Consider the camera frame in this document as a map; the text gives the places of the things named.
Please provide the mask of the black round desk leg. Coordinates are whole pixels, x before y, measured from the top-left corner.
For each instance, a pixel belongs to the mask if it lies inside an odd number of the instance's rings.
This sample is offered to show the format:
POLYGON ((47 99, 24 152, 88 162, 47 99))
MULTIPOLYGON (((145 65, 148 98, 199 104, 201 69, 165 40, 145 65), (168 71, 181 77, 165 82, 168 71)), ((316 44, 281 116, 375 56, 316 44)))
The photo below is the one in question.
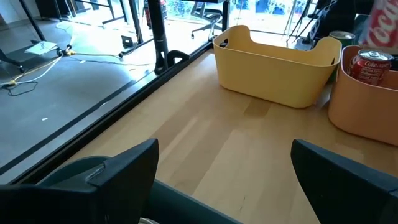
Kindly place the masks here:
POLYGON ((152 26, 152 33, 155 44, 155 69, 154 72, 160 75, 168 69, 167 54, 169 52, 167 46, 167 38, 165 34, 164 18, 160 0, 147 0, 149 7, 149 15, 152 26))

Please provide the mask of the black office chair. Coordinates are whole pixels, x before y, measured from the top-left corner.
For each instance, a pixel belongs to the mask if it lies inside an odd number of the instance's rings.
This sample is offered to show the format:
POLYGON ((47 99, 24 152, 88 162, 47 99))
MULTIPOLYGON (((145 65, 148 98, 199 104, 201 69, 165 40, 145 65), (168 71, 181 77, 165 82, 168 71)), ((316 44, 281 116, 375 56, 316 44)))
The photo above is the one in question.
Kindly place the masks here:
POLYGON ((218 23, 222 22, 223 6, 221 3, 213 2, 195 2, 190 13, 193 17, 207 21, 207 25, 195 29, 191 32, 191 38, 194 39, 194 33, 198 31, 209 30, 208 39, 212 39, 215 30, 222 30, 218 23))

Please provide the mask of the black metal table frame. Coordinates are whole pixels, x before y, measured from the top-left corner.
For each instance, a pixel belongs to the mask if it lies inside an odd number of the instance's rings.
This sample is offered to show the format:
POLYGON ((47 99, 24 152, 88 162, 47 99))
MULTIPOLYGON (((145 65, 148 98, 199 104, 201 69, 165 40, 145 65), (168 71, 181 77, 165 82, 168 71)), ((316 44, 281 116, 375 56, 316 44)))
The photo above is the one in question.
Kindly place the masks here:
POLYGON ((147 72, 105 97, 111 83, 89 72, 77 90, 50 90, 19 111, 0 102, 0 184, 38 182, 212 48, 209 40, 160 75, 147 72))

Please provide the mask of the red cola can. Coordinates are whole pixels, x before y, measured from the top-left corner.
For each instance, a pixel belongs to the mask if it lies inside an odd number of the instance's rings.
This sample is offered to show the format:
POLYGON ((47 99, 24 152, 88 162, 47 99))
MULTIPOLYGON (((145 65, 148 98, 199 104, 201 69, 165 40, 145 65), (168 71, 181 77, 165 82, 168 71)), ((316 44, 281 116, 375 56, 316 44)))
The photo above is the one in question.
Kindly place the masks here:
POLYGON ((374 0, 359 43, 372 48, 398 49, 398 0, 374 0))
POLYGON ((391 54, 376 50, 359 50, 351 59, 347 74, 363 83, 379 85, 391 68, 391 54))

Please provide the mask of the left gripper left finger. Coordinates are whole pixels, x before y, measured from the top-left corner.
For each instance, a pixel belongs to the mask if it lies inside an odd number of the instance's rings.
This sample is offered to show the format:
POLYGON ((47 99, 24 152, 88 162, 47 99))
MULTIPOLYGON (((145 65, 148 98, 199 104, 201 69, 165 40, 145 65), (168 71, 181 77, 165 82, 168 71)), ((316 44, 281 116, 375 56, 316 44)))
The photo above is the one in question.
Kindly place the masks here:
POLYGON ((148 139, 74 161, 41 183, 0 185, 0 224, 138 224, 159 160, 148 139))

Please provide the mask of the yellow plastic bin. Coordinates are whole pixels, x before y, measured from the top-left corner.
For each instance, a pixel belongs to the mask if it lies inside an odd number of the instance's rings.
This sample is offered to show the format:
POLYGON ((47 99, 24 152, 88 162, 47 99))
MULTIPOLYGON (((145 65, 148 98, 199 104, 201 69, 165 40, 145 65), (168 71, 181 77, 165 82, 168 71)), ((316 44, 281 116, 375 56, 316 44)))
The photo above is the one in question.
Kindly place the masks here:
POLYGON ((311 50, 260 44, 247 26, 213 39, 218 81, 228 90, 293 108, 314 104, 340 63, 342 44, 324 37, 311 50))

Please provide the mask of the orange plastic bin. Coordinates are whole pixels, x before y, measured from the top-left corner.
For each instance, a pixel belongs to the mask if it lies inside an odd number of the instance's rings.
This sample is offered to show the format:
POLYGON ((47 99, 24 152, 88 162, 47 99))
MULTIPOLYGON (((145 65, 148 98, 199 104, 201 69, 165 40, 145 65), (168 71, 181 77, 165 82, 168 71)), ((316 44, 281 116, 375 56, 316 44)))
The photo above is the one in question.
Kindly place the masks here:
POLYGON ((331 90, 328 117, 347 133, 398 146, 398 71, 390 70, 379 86, 360 82, 346 73, 361 47, 342 51, 331 90))

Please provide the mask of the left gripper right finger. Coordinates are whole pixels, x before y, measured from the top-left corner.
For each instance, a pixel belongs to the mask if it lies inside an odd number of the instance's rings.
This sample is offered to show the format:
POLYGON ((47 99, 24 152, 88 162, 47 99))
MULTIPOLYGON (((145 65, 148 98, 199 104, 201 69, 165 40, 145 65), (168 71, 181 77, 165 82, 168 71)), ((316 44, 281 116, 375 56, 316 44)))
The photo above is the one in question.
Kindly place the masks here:
POLYGON ((301 139, 290 158, 320 224, 398 224, 398 177, 301 139))

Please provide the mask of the teal plastic bin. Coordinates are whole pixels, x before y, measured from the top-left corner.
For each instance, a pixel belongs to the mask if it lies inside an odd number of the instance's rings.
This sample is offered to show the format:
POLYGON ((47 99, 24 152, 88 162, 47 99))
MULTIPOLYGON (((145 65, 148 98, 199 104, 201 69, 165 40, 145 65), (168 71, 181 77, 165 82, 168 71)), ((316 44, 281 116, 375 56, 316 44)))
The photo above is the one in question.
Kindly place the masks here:
MULTIPOLYGON (((51 186, 73 175, 102 164, 108 156, 90 156, 75 160, 53 170, 38 182, 39 185, 51 186)), ((242 224, 230 216, 155 180, 142 216, 158 224, 242 224)))

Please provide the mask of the white floor paper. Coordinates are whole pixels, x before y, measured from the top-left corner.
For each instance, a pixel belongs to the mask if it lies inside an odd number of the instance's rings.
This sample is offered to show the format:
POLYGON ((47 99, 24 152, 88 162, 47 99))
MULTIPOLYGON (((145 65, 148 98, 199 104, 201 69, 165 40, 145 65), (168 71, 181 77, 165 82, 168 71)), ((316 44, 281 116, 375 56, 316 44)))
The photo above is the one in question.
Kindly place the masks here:
POLYGON ((25 50, 27 54, 42 55, 47 52, 57 49, 58 44, 53 42, 41 41, 25 50))

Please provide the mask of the green soda can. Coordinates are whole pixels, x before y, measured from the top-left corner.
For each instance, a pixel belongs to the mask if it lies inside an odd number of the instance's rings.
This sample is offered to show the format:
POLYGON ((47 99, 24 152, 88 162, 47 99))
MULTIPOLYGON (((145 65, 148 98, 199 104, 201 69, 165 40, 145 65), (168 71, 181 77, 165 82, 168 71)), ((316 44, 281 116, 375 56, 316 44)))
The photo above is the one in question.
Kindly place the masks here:
POLYGON ((333 37, 341 42, 342 47, 355 44, 356 36, 350 32, 345 32, 341 30, 334 30, 329 33, 330 37, 333 37))

